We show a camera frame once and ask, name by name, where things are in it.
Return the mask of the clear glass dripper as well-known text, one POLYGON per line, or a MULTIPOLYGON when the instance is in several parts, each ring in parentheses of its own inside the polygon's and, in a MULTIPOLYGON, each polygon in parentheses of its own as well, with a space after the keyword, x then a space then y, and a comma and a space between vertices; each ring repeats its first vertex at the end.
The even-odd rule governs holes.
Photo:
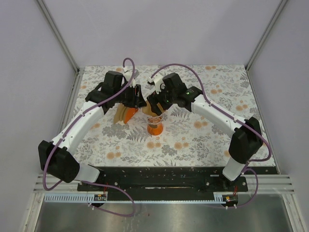
POLYGON ((150 124, 159 124, 166 119, 167 114, 163 113, 160 116, 147 116, 147 123, 150 124))

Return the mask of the brown paper coffee filter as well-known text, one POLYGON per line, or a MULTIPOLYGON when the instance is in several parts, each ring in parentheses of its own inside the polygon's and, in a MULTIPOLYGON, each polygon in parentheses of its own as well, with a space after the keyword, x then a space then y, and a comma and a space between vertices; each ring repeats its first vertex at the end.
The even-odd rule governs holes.
POLYGON ((165 112, 165 110, 163 110, 163 111, 162 111, 161 113, 159 113, 159 114, 154 113, 154 112, 151 110, 151 106, 150 106, 150 104, 149 104, 148 101, 146 101, 146 106, 141 108, 141 111, 142 111, 144 114, 146 114, 146 115, 148 115, 148 116, 151 116, 151 117, 161 116, 161 115, 165 112))

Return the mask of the orange coffee filter box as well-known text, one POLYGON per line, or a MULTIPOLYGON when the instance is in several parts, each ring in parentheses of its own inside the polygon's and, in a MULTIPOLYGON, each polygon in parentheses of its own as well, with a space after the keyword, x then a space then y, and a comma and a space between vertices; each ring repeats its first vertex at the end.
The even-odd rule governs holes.
POLYGON ((119 104, 113 118, 113 123, 122 122, 126 124, 137 112, 137 108, 130 108, 123 104, 119 104))

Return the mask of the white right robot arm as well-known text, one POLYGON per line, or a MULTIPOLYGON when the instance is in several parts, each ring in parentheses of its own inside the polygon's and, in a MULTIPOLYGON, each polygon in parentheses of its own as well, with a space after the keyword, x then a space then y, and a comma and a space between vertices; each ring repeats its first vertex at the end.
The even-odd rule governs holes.
POLYGON ((238 117, 213 101, 205 100, 201 89, 187 87, 174 72, 165 77, 156 74, 148 83, 155 87, 154 92, 147 98, 152 112, 160 115, 176 104, 180 108, 205 117, 231 139, 228 149, 230 159, 219 181, 220 187, 225 191, 235 188, 236 179, 250 158, 263 145, 259 121, 254 117, 249 119, 238 117))

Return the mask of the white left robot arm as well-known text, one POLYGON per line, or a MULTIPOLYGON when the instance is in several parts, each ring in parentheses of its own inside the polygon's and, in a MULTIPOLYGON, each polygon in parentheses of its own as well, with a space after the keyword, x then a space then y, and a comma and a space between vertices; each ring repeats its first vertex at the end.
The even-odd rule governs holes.
POLYGON ((98 168, 80 164, 73 154, 91 127, 115 104, 121 103, 133 109, 146 106, 141 86, 135 84, 138 75, 138 71, 108 71, 105 74, 103 82, 88 93, 80 111, 64 130, 50 142, 43 140, 39 144, 40 165, 44 173, 66 183, 88 181, 94 191, 103 189, 105 180, 99 176, 98 168))

